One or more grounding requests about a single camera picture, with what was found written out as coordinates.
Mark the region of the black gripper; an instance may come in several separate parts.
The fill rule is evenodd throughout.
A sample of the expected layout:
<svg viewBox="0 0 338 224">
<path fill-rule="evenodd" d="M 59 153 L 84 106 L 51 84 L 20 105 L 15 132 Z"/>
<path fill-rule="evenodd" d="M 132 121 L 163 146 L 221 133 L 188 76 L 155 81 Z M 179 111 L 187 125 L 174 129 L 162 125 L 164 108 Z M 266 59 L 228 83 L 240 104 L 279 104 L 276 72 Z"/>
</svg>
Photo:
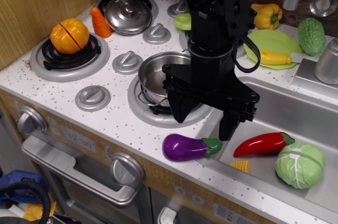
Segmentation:
<svg viewBox="0 0 338 224">
<path fill-rule="evenodd" d="M 236 77 L 237 64 L 233 51 L 216 57 L 192 52 L 190 64 L 165 64 L 163 84 L 174 119 L 183 123 L 199 102 L 221 110 L 221 141 L 229 141 L 240 122 L 252 121 L 260 96 Z"/>
</svg>

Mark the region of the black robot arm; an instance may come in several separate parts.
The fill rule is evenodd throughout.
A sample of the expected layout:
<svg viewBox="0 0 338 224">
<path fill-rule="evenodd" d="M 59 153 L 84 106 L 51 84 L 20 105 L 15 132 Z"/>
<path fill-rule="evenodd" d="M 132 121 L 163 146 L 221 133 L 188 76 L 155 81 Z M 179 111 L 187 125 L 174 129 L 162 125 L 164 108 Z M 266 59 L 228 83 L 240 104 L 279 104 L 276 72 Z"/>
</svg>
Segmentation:
<svg viewBox="0 0 338 224">
<path fill-rule="evenodd" d="M 223 111 L 219 137 L 228 141 L 241 122 L 253 120 L 259 95 L 235 74 L 239 42 L 259 57 L 248 38 L 256 12 L 251 0 L 186 0 L 191 15 L 190 64 L 166 64 L 163 82 L 174 119 L 181 123 L 200 102 Z"/>
</svg>

